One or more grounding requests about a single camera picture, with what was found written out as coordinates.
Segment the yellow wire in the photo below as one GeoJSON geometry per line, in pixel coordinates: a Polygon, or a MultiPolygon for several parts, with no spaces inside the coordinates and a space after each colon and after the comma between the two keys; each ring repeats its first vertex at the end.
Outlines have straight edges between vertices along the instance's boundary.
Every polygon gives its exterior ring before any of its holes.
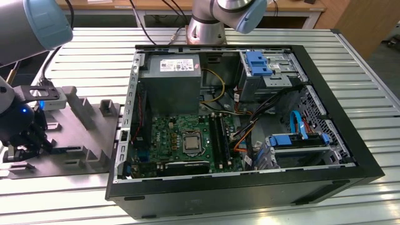
{"type": "Polygon", "coordinates": [[[247,137],[247,135],[250,135],[250,132],[252,131],[252,129],[255,128],[255,125],[252,125],[252,128],[246,132],[244,136],[242,137],[242,139],[239,140],[238,144],[235,145],[234,150],[238,150],[238,147],[240,145],[240,142],[243,142],[244,138],[247,137]]]}
{"type": "Polygon", "coordinates": [[[226,93],[226,82],[224,82],[223,78],[220,77],[220,75],[216,74],[216,72],[214,72],[212,70],[206,69],[206,68],[202,69],[202,70],[206,70],[206,71],[211,72],[219,78],[219,80],[220,80],[220,82],[223,84],[223,91],[220,92],[220,95],[215,99],[212,99],[212,100],[200,101],[202,103],[207,103],[207,102],[214,102],[214,101],[219,100],[219,98],[224,96],[224,93],[226,93]]]}

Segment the green circuit board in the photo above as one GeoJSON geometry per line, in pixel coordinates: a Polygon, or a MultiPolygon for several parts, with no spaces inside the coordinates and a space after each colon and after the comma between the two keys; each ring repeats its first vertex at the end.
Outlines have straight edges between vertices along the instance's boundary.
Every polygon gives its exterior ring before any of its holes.
{"type": "MultiPolygon", "coordinates": [[[[210,116],[174,116],[154,117],[152,119],[152,138],[150,149],[150,163],[174,161],[210,161],[211,173],[238,172],[243,170],[242,158],[232,158],[232,166],[216,168],[214,163],[210,116]],[[183,147],[183,138],[187,134],[200,135],[202,152],[187,154],[183,147]]],[[[236,132],[231,115],[224,117],[226,132],[236,132]]],[[[150,171],[144,177],[155,177],[155,172],[150,171]]]]}

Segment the sticker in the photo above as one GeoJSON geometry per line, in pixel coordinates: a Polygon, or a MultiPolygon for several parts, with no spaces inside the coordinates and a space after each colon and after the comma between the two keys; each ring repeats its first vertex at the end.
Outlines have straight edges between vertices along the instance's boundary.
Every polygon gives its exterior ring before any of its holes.
{"type": "Polygon", "coordinates": [[[160,71],[195,71],[194,60],[162,60],[160,71]]]}
{"type": "Polygon", "coordinates": [[[280,69],[280,66],[278,64],[270,64],[271,69],[280,69]]]}
{"type": "Polygon", "coordinates": [[[324,8],[311,8],[311,11],[324,11],[324,8]]]}
{"type": "Polygon", "coordinates": [[[132,6],[115,6],[115,8],[132,8],[132,6]]]}
{"type": "Polygon", "coordinates": [[[239,102],[239,98],[240,98],[240,94],[235,93],[235,95],[234,95],[235,102],[239,102]]]}
{"type": "Polygon", "coordinates": [[[250,158],[250,156],[246,156],[246,157],[244,157],[244,162],[246,162],[247,164],[250,164],[250,166],[252,165],[252,159],[250,158]]]}

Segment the floor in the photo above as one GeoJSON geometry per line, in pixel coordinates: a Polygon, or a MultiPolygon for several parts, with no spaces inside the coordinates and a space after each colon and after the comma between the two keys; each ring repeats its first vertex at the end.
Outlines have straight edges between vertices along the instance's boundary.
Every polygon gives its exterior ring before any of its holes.
{"type": "Polygon", "coordinates": [[[367,63],[400,98],[400,50],[388,48],[386,43],[380,44],[367,63]]]}

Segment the cpu socket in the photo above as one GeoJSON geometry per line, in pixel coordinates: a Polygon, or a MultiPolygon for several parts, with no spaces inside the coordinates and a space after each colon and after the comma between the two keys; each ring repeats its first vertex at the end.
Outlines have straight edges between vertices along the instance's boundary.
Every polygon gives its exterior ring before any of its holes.
{"type": "Polygon", "coordinates": [[[191,133],[183,134],[183,153],[186,154],[199,154],[202,153],[202,134],[191,133]]]}

